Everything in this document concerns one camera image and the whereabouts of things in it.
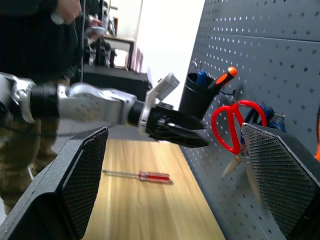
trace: gray pegboard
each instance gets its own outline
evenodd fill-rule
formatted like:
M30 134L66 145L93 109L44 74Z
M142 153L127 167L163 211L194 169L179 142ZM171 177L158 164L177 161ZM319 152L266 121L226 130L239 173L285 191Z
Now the gray pegboard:
M238 100L265 102L284 113L287 132L311 153L317 148L320 103L319 11L319 0L206 0L191 59L201 61L213 77L230 65L237 67L237 77L224 91L237 88ZM195 71L190 62L189 72ZM231 103L230 97L218 95L203 120L210 125L213 111ZM231 144L226 116L216 124ZM233 155L211 128L203 134L210 146L181 150L226 239L284 240L269 210L257 202L244 166L221 179Z

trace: scissors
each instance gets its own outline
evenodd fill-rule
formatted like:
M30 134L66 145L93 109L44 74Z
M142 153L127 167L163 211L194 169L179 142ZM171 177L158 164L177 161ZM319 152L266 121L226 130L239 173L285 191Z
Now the scissors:
M229 106L229 105L221 106L217 110L214 111L214 113L212 114L212 117L211 117L212 131L213 131L215 137L220 142L220 144L225 149L227 149L228 151L230 151L231 153L233 153L235 155L233 157L233 161L231 163L229 163L228 166L226 167L226 169L224 170L224 172L222 174L222 178L227 176L229 173L231 173L240 163L244 163L246 175L249 180L249 184L250 184L257 200L261 203L261 194L260 194L260 190L258 187L258 183L255 178L254 171L251 166L247 147L246 147L244 141L243 141L243 143L241 143L239 141L238 136L237 136L234 116L236 117L240 126L242 126L242 124L245 122L244 118L242 117L242 115L239 111L240 106L252 108L252 110L254 110L258 114L256 119L258 120L258 117L260 116L261 124L265 127L268 124L267 116L266 116L263 108L259 104L255 103L253 101L249 101L249 100L240 100L231 106ZM220 134L218 133L218 130L217 130L217 125L216 125L217 117L222 112L226 112L226 115L227 115L228 127L229 127L229 132L230 132L231 140L232 140L232 147L229 146L223 140L223 138L220 136Z
M213 134L215 135L217 140L220 142L220 144L225 149L227 149L228 151L233 153L234 155L241 154L243 152L243 150L245 149L245 146L241 146L241 143L238 139L235 121L234 121L234 116L235 116L240 127L245 122L244 118L242 117L242 115L239 111L240 106L249 107L249 108L254 109L260 115L261 124L265 127L267 126L267 117L265 115L264 110L259 106L259 104L255 103L254 101L240 100L231 106L229 106L229 105L221 106L218 109L216 109L211 117L211 127L212 127ZM226 115L227 115L229 132L230 132L231 140L232 140L232 147L229 146L223 140L223 138L220 136L220 134L218 133L218 130L217 130L217 125L216 125L217 117L219 116L219 114L221 114L223 112L226 112Z

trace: robotic arm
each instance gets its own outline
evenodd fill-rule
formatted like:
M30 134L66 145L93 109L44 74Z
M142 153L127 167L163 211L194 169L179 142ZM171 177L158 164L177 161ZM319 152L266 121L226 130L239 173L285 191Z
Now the robotic arm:
M100 89L87 83L70 87L37 86L32 80L0 72L0 123L22 117L27 123L36 119L60 118L78 122L103 121L111 125L138 127L141 134L190 148L209 145L194 130L203 123L160 102L179 82L172 73L161 79L146 95L146 101L117 89Z

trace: blue pen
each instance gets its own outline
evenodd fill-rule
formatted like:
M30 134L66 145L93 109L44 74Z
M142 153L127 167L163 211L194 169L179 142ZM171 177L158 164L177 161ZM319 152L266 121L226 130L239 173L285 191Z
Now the blue pen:
M207 73L204 70L198 72L195 84L206 87L207 86Z

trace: wooden table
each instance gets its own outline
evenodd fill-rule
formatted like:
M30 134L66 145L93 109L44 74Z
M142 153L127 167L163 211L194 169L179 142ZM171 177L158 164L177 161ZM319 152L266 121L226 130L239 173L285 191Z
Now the wooden table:
M102 174L84 240L225 240L177 145L111 139L103 169L163 172L174 183Z

